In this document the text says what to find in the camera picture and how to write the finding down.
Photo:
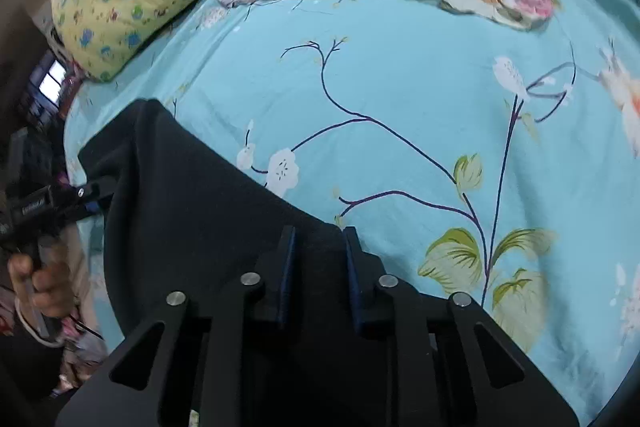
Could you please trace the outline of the left hand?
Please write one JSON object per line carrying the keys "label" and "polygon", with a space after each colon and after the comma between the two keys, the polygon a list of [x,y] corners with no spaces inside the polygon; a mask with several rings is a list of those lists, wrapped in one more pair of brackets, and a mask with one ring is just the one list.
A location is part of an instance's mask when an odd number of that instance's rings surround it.
{"label": "left hand", "polygon": [[74,292],[70,283],[67,247],[54,242],[43,249],[47,263],[40,270],[32,267],[29,255],[14,254],[9,260],[9,273],[22,317],[34,329],[36,312],[45,317],[64,319],[74,309]]}

